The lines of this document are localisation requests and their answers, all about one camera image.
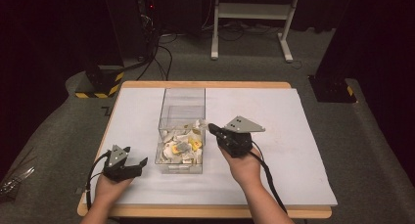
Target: black cable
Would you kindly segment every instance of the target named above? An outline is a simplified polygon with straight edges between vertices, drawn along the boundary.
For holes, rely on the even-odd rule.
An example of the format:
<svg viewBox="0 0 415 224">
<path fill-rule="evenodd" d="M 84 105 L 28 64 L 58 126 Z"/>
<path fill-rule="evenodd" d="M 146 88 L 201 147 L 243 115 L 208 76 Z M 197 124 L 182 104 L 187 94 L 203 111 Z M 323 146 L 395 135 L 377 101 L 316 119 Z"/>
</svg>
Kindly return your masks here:
<svg viewBox="0 0 415 224">
<path fill-rule="evenodd" d="M 162 65 L 160 64 L 160 62 L 156 58 L 155 58 L 155 61 L 156 61 L 157 65 L 159 66 L 161 79 L 164 80 L 164 77 L 167 76 L 167 74 L 165 73 L 164 68 L 162 68 Z"/>
<path fill-rule="evenodd" d="M 251 154 L 254 158 L 256 158 L 262 165 L 263 169 L 265 170 L 266 180 L 268 181 L 268 186 L 269 186 L 269 189 L 271 189 L 272 195 L 274 195 L 275 200 L 278 202 L 281 208 L 287 213 L 286 207 L 284 207 L 283 202 L 281 201 L 280 197 L 278 196 L 277 191 L 275 190 L 274 182 L 272 180 L 272 175 L 271 175 L 271 172 L 269 171 L 268 165 L 266 165 L 266 163 L 253 152 L 249 151 L 248 153 Z"/>
<path fill-rule="evenodd" d="M 171 70 L 171 63 L 173 63 L 173 56 L 171 55 L 171 52 L 167 48 L 163 46 L 159 46 L 159 47 L 167 51 L 168 55 L 170 56 L 170 63 L 168 64 L 167 74 L 165 76 L 165 80 L 168 80 L 168 75 L 170 74 L 170 70 Z"/>
<path fill-rule="evenodd" d="M 175 40 L 177 39 L 177 37 L 178 37 L 177 33 L 176 33 L 176 32 L 174 32 L 174 38 L 173 38 L 172 40 L 169 40 L 169 41 L 164 41 L 164 42 L 160 42 L 159 44 L 168 44 L 168 43 L 171 43 L 171 42 L 175 41 Z"/>
<path fill-rule="evenodd" d="M 263 158 L 263 153 L 262 153 L 262 151 L 260 150 L 259 145 L 258 145 L 256 142 L 254 142 L 254 141 L 251 141 L 251 142 L 252 142 L 253 144 L 255 144 L 256 148 L 259 150 L 260 157 L 262 158 L 262 161 L 264 161 L 264 162 L 265 162 L 265 158 Z"/>
<path fill-rule="evenodd" d="M 86 180 L 86 185 L 85 185 L 85 194 L 86 194 L 86 205 L 88 207 L 88 210 L 91 208 L 92 206 L 92 202 L 91 202 L 91 177 L 92 177 L 92 173 L 94 172 L 95 166 L 97 165 L 97 163 L 104 157 L 109 157 L 111 154 L 111 151 L 107 151 L 106 153 L 102 154 L 100 157 L 98 157 L 97 160 L 95 160 L 94 164 L 92 164 L 91 170 L 89 170 L 88 173 L 88 180 Z"/>
</svg>

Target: yellow black warning tape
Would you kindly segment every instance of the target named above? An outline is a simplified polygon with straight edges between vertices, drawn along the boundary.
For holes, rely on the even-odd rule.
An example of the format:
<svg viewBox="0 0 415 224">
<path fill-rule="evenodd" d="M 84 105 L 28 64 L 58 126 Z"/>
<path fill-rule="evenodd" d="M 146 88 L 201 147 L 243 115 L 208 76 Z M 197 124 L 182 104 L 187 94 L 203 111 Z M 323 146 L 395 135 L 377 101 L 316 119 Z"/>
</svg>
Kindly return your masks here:
<svg viewBox="0 0 415 224">
<path fill-rule="evenodd" d="M 114 83 L 111 86 L 109 86 L 109 90 L 106 91 L 106 92 L 75 92 L 75 96 L 77 98 L 81 98 L 81 99 L 87 99 L 87 98 L 105 99 L 105 98 L 110 98 L 115 94 L 116 90 L 118 90 L 119 83 L 121 82 L 121 79 L 122 79 L 123 76 L 124 76 L 124 72 L 121 72 L 120 74 L 118 74 L 115 77 Z"/>
</svg>

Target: black curtain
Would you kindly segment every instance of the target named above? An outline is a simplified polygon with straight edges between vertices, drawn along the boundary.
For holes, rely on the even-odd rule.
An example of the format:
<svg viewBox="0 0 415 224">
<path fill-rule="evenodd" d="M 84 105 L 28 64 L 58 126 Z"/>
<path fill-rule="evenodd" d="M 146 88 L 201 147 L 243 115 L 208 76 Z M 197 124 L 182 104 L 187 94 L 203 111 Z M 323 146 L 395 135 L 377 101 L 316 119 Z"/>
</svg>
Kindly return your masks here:
<svg viewBox="0 0 415 224">
<path fill-rule="evenodd" d="M 0 0 L 0 180 L 82 71 L 62 31 L 66 0 Z"/>
<path fill-rule="evenodd" d="M 403 169 L 415 184 L 415 0 L 350 0 L 316 72 L 329 83 L 356 78 Z"/>
</svg>

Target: human hand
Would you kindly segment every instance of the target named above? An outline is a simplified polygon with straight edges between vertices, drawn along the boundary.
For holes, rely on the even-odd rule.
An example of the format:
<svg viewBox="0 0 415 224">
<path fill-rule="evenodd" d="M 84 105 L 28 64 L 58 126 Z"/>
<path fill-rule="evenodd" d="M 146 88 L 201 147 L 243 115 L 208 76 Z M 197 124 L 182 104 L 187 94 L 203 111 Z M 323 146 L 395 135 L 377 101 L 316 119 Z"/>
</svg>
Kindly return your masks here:
<svg viewBox="0 0 415 224">
<path fill-rule="evenodd" d="M 260 163 L 256 158 L 249 154 L 243 157 L 231 157 L 221 147 L 219 149 L 229 163 L 232 177 L 239 183 L 242 189 L 250 185 L 262 185 L 260 181 Z M 256 148 L 252 148 L 251 152 L 259 156 L 259 151 Z"/>
<path fill-rule="evenodd" d="M 111 208 L 133 180 L 130 178 L 117 183 L 101 174 L 95 190 L 94 205 Z"/>
</svg>

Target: gray floor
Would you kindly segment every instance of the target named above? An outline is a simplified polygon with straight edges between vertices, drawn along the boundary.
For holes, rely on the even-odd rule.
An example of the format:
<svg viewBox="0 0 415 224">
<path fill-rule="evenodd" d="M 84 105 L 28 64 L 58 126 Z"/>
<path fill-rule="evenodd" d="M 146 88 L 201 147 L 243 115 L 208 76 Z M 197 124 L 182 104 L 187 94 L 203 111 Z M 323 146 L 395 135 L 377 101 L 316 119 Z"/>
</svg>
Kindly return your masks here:
<svg viewBox="0 0 415 224">
<path fill-rule="evenodd" d="M 333 32 L 291 31 L 288 41 L 295 62 L 285 63 L 275 33 L 244 35 L 219 41 L 219 60 L 211 61 L 210 40 L 179 36 L 163 46 L 173 55 L 170 80 L 288 81 L 298 89 L 311 131 L 323 158 L 339 205 L 333 215 L 308 223 L 415 223 L 415 192 L 368 109 L 356 80 L 348 79 L 358 103 L 318 103 L 307 80 L 314 74 Z M 228 39 L 233 33 L 221 32 Z M 173 36 L 161 40 L 166 42 Z M 168 66 L 168 54 L 158 61 Z M 122 81 L 136 79 L 130 70 Z M 99 148 L 115 98 L 77 99 L 83 73 L 67 81 L 70 96 L 33 133 L 18 163 L 35 157 L 14 202 L 0 203 L 0 223 L 78 223 L 76 208 L 88 170 Z M 152 64 L 143 80 L 161 80 Z"/>
</svg>

